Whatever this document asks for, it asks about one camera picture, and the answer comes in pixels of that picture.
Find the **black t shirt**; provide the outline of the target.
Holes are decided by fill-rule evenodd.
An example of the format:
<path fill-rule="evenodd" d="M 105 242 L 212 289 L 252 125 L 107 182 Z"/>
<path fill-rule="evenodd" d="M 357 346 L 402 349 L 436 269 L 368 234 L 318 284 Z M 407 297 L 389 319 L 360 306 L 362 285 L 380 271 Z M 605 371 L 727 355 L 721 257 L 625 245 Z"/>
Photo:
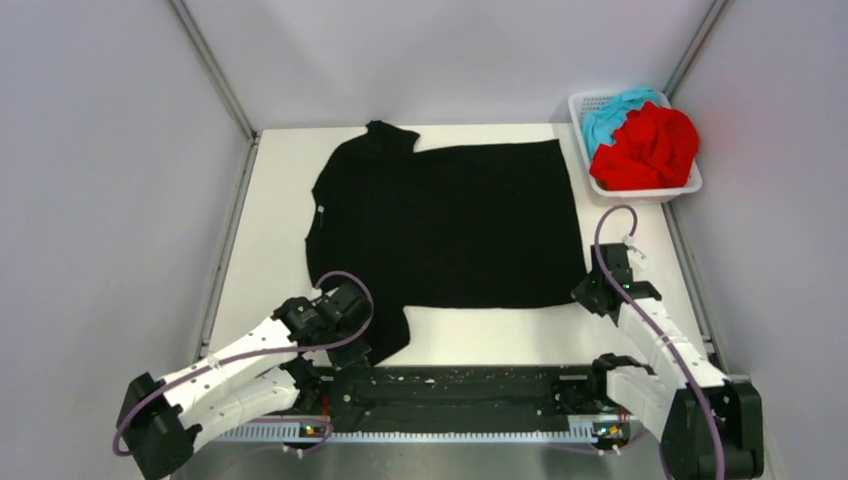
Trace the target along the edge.
<path fill-rule="evenodd" d="M 372 121 L 333 151 L 312 189 L 310 278 L 334 287 L 342 271 L 369 289 L 372 364 L 410 343 L 407 307 L 565 305 L 587 274 L 558 141 L 421 151 L 418 140 Z"/>

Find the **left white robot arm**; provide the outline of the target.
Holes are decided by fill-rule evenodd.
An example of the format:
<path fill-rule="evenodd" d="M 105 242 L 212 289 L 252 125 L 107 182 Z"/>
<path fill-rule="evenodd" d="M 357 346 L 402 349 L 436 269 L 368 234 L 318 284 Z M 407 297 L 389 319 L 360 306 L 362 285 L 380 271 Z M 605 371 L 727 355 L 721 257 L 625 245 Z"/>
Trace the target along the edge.
<path fill-rule="evenodd" d="M 165 479 L 222 434 L 263 416 L 319 404 L 322 377 L 308 352 L 323 351 L 336 370 L 366 359 L 364 334 L 374 300 L 361 280 L 314 299 L 284 301 L 269 317 L 221 350 L 159 378 L 144 373 L 127 386 L 112 450 L 134 460 L 145 479 Z"/>

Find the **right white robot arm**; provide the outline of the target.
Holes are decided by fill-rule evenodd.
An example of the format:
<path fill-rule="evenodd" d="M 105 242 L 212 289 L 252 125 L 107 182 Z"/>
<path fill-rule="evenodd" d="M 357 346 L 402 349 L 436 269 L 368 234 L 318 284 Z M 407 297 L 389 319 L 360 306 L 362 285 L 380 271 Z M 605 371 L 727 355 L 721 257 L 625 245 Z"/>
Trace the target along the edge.
<path fill-rule="evenodd" d="M 754 479 L 765 470 L 762 399 L 749 381 L 713 365 L 678 328 L 662 295 L 637 281 L 624 243 L 597 244 L 592 268 L 573 290 L 588 312 L 607 317 L 642 359 L 606 353 L 591 364 L 589 404 L 621 407 L 659 443 L 673 479 Z"/>

